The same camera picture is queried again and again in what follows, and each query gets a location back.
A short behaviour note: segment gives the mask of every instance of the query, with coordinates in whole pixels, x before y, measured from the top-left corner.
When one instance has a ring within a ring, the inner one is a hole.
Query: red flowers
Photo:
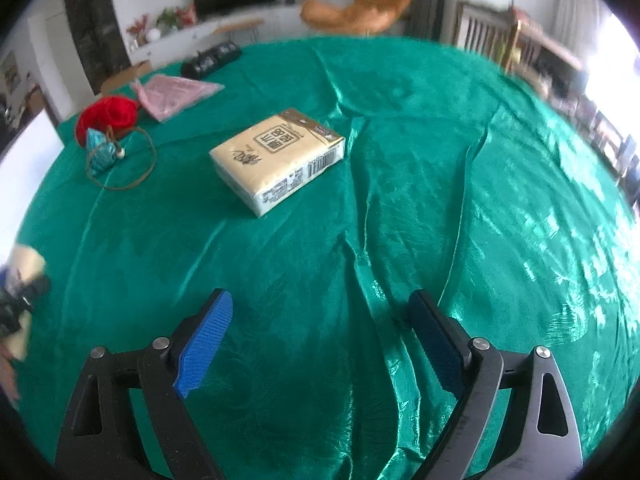
[[[186,9],[175,9],[175,13],[180,18],[183,27],[191,27],[191,25],[195,25],[196,23],[196,6],[195,4],[191,4]]]
[[[136,124],[137,118],[138,106],[133,99],[119,95],[103,97],[78,117],[76,141],[84,148],[89,128],[105,133],[107,126],[111,126],[116,139],[120,139]]]
[[[144,32],[146,30],[146,24],[149,22],[149,15],[143,14],[142,18],[136,20],[133,25],[131,25],[127,32],[132,36],[137,36],[140,32]]]

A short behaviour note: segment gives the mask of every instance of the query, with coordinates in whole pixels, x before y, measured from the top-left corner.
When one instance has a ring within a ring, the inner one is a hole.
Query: table
[[[574,70],[577,70],[578,72],[582,70],[582,61],[573,52],[546,35],[538,24],[532,24],[526,20],[516,20],[516,22],[511,25],[508,47],[502,57],[502,62],[500,63],[505,70],[509,69],[511,64],[511,53],[514,47],[518,44],[518,38],[521,36],[539,46],[543,46],[549,52],[555,54],[562,61],[571,66]]]
[[[454,405],[408,325],[416,288],[498,348],[551,348],[594,449],[640,372],[640,244],[612,177],[557,114],[494,63],[406,38],[251,45],[208,80],[226,88],[140,120],[158,163],[133,190],[92,184],[74,122],[60,126],[66,147],[19,237],[52,279],[18,370],[48,456],[90,349],[146,346],[215,287],[234,318],[186,405],[231,480],[415,471]],[[257,219],[208,151],[287,107],[344,135],[346,158]],[[125,143],[112,186],[148,167],[145,139]]]
[[[226,34],[226,38],[229,41],[234,40],[234,33],[239,30],[248,30],[251,32],[252,41],[256,43],[258,41],[258,27],[264,25],[264,19],[254,18],[252,20],[244,20],[243,22],[228,23],[222,25],[213,31],[214,34]]]

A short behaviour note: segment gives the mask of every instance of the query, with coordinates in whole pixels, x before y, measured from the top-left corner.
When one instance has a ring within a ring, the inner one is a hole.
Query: brown string
[[[91,171],[91,161],[94,158],[95,154],[98,153],[98,150],[100,150],[101,147],[106,146],[110,142],[115,144],[117,152],[119,152],[122,149],[122,146],[120,145],[120,143],[115,139],[113,128],[111,128],[110,126],[107,126],[106,140],[98,144],[86,156],[86,175],[89,177],[90,180],[93,180],[101,188],[106,189],[108,191],[124,191],[127,189],[133,189],[134,187],[138,186],[143,180],[145,180],[151,174],[154,167],[156,166],[156,161],[158,160],[158,154],[156,153],[156,149],[154,147],[153,141],[151,140],[151,136],[142,128],[135,127],[127,130],[124,135],[120,136],[120,138],[123,138],[125,135],[129,135],[131,132],[140,132],[146,137],[146,141],[149,143],[149,148],[151,149],[151,155],[153,156],[153,161],[151,162],[151,166],[149,166],[148,170],[146,170],[145,173],[143,173],[140,177],[138,177],[136,180],[134,180],[130,184],[127,184],[126,186],[123,186],[123,187],[106,186],[105,184],[101,183],[97,178],[95,178],[94,174]]]

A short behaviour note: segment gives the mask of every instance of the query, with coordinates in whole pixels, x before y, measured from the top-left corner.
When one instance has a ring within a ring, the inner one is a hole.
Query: barcode
[[[316,173],[324,170],[327,166],[332,165],[335,162],[335,148],[329,150],[324,155],[315,158],[308,164],[308,177],[311,178]]]
[[[268,202],[277,202],[287,193],[287,179],[285,178],[284,180],[273,186],[270,190],[262,194],[262,202],[265,204]]]

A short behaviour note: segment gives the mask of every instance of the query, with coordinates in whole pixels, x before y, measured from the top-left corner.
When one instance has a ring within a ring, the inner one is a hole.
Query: orange chair
[[[345,9],[321,0],[307,0],[300,18],[312,29],[328,34],[369,36],[387,30],[412,0],[355,0]]]

